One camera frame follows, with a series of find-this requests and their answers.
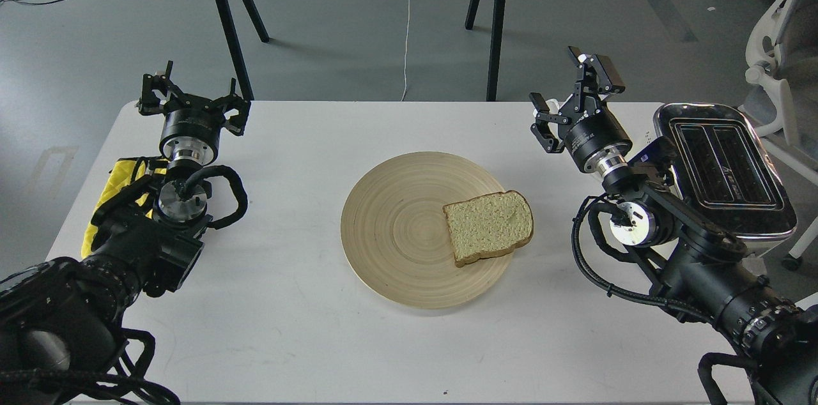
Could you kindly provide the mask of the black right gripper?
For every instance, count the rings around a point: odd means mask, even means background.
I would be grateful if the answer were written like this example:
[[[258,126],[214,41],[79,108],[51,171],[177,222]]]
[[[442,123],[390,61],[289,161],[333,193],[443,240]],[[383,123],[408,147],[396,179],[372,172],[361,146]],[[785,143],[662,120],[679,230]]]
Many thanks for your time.
[[[569,46],[576,66],[575,90],[562,103],[544,99],[541,93],[529,93],[534,105],[534,123],[530,130],[547,153],[565,149],[583,173],[612,173],[626,167],[625,156],[632,142],[619,120],[608,111],[606,98],[623,93],[626,84],[613,61],[605,55],[586,54]],[[567,105],[569,114],[562,108]],[[572,114],[590,115],[576,122],[564,140],[550,125],[571,126]]]

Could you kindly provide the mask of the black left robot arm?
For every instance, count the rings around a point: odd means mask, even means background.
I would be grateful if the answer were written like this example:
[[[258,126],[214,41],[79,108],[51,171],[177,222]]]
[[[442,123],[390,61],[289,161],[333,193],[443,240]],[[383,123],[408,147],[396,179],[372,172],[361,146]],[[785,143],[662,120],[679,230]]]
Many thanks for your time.
[[[184,93],[146,74],[137,110],[161,115],[160,156],[136,158],[130,181],[94,210],[84,259],[57,257],[2,281],[2,403],[64,404],[79,395],[178,404],[145,375],[155,354],[146,330],[123,326],[140,294],[175,292],[201,256],[202,235],[239,221],[242,179],[217,165],[222,130],[242,136],[251,101]]]

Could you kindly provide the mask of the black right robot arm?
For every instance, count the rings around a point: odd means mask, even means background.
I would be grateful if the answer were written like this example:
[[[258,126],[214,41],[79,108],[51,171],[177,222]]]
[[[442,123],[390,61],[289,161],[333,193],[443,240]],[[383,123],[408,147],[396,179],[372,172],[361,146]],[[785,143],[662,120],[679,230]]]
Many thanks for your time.
[[[568,151],[576,167],[601,178],[604,192],[585,198],[573,219],[571,248],[584,277],[608,296],[662,309],[680,323],[707,323],[732,353],[706,353],[697,373],[708,401],[727,398],[713,367],[745,372],[757,404],[816,403],[816,306],[801,309],[766,276],[743,265],[745,242],[671,192],[675,141],[661,136],[631,160],[632,142],[608,108],[625,84],[608,56],[570,47],[575,88],[555,113],[530,93],[532,134],[549,153]],[[580,244],[588,224],[607,256],[634,263],[651,281],[648,294],[599,276]]]

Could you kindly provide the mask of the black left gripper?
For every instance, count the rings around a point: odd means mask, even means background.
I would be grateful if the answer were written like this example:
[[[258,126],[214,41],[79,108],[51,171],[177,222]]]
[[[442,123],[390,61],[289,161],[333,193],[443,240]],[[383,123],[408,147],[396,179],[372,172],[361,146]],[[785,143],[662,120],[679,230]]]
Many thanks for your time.
[[[160,138],[164,158],[214,161],[222,128],[238,137],[245,134],[251,99],[237,93],[236,78],[231,78],[228,94],[213,103],[204,97],[184,98],[184,92],[170,79],[173,64],[168,61],[164,71],[143,75],[135,107],[140,115],[166,115]]]

